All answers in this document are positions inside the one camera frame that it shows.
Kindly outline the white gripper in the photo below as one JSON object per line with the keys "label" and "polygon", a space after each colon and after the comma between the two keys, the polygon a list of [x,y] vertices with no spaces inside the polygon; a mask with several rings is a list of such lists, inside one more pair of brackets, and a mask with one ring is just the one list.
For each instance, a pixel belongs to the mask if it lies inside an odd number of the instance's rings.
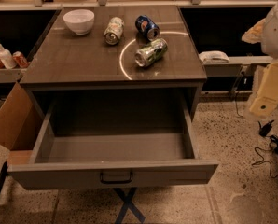
{"label": "white gripper", "polygon": [[[250,44],[261,41],[262,52],[278,59],[278,2],[269,11],[265,20],[258,21],[243,34],[242,41]],[[277,106],[278,60],[266,67],[257,67],[248,111],[257,117],[267,117]]]}

